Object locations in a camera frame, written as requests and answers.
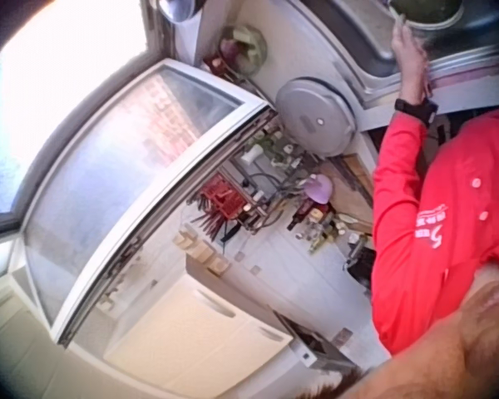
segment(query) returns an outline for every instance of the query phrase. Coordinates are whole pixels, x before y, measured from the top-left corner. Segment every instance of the red long-sleeve shirt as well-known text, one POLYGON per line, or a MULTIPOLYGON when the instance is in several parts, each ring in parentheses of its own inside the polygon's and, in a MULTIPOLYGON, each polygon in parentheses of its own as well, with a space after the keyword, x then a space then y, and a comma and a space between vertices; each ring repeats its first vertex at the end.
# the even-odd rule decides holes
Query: red long-sleeve shirt
POLYGON ((499 110, 443 145, 421 186, 425 135, 396 112, 374 173, 373 323, 392 354, 459 307, 478 267, 499 262, 499 110))

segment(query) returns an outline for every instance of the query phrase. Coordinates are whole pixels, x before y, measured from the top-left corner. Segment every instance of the cabinet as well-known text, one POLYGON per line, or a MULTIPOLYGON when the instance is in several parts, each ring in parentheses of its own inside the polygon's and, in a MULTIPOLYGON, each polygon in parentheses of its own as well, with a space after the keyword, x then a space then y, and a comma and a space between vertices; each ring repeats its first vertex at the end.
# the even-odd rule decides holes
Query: cabinet
MULTIPOLYGON (((292 337, 271 312, 232 291, 193 259, 185 263, 185 273, 128 331, 122 329, 105 359, 153 386, 187 397, 217 397, 258 370, 292 337)), ((155 295, 142 300, 150 302, 155 295)))

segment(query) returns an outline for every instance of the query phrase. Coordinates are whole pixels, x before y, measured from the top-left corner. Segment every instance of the stainless steel sink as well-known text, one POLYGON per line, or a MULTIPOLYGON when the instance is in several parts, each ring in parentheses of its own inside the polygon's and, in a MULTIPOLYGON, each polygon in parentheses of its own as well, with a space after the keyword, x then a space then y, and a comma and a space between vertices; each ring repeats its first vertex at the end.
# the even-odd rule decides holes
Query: stainless steel sink
MULTIPOLYGON (((335 46, 353 77, 359 99, 371 101, 395 91, 399 82, 390 48, 393 17, 385 0, 289 0, 335 46)), ((466 0, 458 22, 439 31, 416 31, 425 41, 432 76, 499 64, 499 7, 466 0)))

